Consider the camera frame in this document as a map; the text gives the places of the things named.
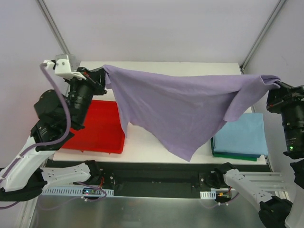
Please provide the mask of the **lilac t shirt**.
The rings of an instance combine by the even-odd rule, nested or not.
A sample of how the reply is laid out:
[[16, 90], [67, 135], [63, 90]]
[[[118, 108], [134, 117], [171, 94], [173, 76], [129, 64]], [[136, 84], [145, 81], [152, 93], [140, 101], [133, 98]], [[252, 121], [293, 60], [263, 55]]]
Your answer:
[[122, 130], [127, 132], [128, 124], [142, 127], [186, 161], [280, 81], [272, 75], [169, 76], [103, 68]]

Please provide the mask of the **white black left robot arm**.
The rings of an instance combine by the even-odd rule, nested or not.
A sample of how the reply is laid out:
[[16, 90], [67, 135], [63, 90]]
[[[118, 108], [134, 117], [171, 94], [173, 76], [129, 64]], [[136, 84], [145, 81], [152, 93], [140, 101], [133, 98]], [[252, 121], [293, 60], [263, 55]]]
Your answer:
[[84, 79], [66, 79], [67, 96], [58, 88], [44, 92], [34, 109], [39, 121], [30, 131], [24, 148], [6, 168], [0, 170], [0, 200], [22, 202], [39, 196], [50, 187], [83, 182], [95, 185], [101, 171], [96, 161], [85, 161], [65, 168], [46, 168], [41, 164], [58, 151], [74, 134], [83, 130], [84, 121], [94, 95], [106, 94], [105, 70], [80, 67]]

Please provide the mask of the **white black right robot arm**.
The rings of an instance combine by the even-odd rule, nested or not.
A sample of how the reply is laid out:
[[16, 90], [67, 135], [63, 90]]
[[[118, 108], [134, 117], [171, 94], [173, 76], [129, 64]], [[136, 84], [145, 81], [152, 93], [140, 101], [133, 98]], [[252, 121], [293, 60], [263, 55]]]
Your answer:
[[212, 190], [234, 189], [258, 211], [266, 228], [302, 228], [304, 226], [304, 87], [280, 82], [280, 88], [268, 93], [266, 108], [280, 114], [287, 150], [293, 159], [296, 196], [293, 202], [273, 192], [282, 192], [277, 172], [240, 172], [229, 162], [217, 166], [205, 176], [204, 183]]

